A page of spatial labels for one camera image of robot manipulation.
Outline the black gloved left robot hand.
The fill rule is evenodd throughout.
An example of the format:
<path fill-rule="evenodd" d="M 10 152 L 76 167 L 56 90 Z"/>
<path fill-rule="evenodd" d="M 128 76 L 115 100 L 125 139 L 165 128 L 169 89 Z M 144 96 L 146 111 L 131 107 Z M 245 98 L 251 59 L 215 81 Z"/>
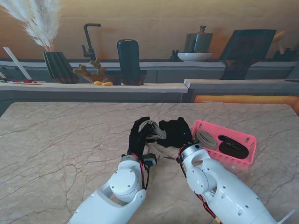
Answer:
<path fill-rule="evenodd" d="M 146 124 L 141 129 L 141 131 L 139 131 L 139 127 L 143 122 L 148 120 L 150 120 L 150 117 L 142 117 L 134 122 L 129 135 L 129 146 L 127 154 L 135 154 L 138 157 L 141 157 L 143 155 L 146 137 L 149 135 L 150 130 L 152 129 L 152 125 Z"/>

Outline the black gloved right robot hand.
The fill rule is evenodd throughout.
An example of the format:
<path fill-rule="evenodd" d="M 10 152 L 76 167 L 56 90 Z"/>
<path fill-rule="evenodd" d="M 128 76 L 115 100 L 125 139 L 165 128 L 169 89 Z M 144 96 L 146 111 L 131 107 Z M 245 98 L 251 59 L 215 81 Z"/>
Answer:
<path fill-rule="evenodd" d="M 159 127 L 166 132 L 166 139 L 157 139 L 157 143 L 163 147 L 181 148 L 193 142 L 191 130 L 183 117 L 177 120 L 161 120 Z"/>

